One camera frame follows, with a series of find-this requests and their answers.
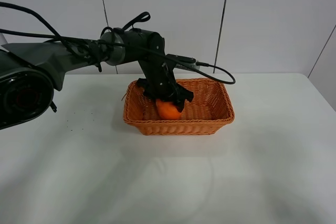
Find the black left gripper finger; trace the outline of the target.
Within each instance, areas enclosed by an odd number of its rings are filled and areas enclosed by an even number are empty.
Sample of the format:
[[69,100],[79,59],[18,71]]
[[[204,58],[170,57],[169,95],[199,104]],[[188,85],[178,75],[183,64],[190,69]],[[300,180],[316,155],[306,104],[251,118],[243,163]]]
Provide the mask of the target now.
[[178,83],[175,85],[172,102],[179,112],[184,110],[185,101],[192,102],[193,99],[194,93],[192,91],[189,91]]
[[155,93],[146,78],[139,78],[136,81],[136,86],[143,89],[143,95],[145,97],[148,97],[151,100],[155,99]]

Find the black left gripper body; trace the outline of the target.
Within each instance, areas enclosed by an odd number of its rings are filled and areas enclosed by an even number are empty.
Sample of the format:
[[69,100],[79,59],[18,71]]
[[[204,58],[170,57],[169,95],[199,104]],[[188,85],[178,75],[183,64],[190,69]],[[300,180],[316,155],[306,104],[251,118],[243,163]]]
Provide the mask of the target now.
[[149,82],[155,99],[161,101],[172,101],[176,81],[171,79],[172,75],[166,65],[156,64],[153,61],[139,60],[140,67],[147,81]]

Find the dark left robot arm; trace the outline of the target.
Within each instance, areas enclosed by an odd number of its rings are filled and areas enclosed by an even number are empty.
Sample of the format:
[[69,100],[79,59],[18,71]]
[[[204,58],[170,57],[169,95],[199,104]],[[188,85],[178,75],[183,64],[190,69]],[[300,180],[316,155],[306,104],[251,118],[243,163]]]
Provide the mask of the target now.
[[194,95],[179,85],[173,73],[188,57],[167,55],[160,34],[133,28],[104,30],[99,40],[65,38],[39,43],[6,44],[1,50],[1,128],[6,129],[56,110],[55,91],[67,72],[102,63],[111,66],[138,62],[144,78],[138,85],[152,99],[172,102],[183,110]]

